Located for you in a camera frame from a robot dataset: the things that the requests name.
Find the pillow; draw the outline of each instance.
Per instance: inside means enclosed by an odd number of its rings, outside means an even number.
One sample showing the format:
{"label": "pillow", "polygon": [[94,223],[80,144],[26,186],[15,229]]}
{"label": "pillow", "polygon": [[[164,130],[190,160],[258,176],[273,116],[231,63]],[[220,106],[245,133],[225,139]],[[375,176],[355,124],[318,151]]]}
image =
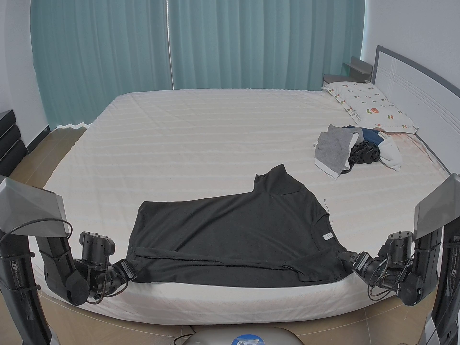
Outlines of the pillow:
{"label": "pillow", "polygon": [[415,134],[418,127],[372,83],[333,82],[323,87],[362,128]]}

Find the tile floor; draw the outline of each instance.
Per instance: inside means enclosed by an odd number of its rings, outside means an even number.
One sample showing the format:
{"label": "tile floor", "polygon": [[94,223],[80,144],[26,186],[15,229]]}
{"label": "tile floor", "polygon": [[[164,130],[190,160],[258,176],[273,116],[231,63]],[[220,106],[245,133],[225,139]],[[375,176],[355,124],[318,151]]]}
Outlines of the tile floor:
{"label": "tile floor", "polygon": [[[10,176],[43,187],[61,159],[85,131],[57,129],[27,155]],[[392,297],[340,316],[304,322],[264,324],[294,332],[304,344],[416,344],[433,305],[430,294],[414,307]],[[209,326],[164,326],[127,322],[88,312],[42,294],[41,304],[62,345],[170,345],[174,338]],[[21,339],[0,295],[0,344],[20,345]]]}

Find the gray garment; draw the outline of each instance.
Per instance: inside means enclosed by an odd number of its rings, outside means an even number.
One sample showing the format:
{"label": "gray garment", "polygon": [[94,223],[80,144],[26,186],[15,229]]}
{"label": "gray garment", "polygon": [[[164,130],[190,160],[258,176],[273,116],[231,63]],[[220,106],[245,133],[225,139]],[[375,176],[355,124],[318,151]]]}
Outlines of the gray garment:
{"label": "gray garment", "polygon": [[[318,145],[315,149],[315,164],[329,176],[337,179],[344,169],[348,157],[350,157],[350,142],[355,133],[358,133],[355,144],[363,142],[364,137],[361,128],[339,128],[330,124],[328,131],[319,135]],[[322,167],[321,163],[336,174],[331,175]]]}

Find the curtain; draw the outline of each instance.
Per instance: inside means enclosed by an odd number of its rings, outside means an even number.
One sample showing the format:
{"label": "curtain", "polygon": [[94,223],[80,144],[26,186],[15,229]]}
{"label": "curtain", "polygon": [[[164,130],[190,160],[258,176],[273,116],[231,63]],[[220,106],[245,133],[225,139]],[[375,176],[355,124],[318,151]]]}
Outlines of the curtain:
{"label": "curtain", "polygon": [[91,123],[120,94],[172,89],[166,0],[32,0],[30,26],[52,129]]}
{"label": "curtain", "polygon": [[174,88],[319,90],[360,57],[364,0],[168,0]]}

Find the pile of clothes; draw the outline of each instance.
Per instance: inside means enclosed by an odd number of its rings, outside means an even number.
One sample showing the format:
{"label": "pile of clothes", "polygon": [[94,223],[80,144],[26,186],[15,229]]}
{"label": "pile of clothes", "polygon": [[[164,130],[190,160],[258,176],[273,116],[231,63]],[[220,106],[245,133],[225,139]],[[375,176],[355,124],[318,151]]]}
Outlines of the pile of clothes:
{"label": "pile of clothes", "polygon": [[352,125],[340,128],[330,124],[314,146],[315,165],[334,180],[350,172],[355,163],[381,161],[399,171],[403,162],[393,138],[375,129]]}

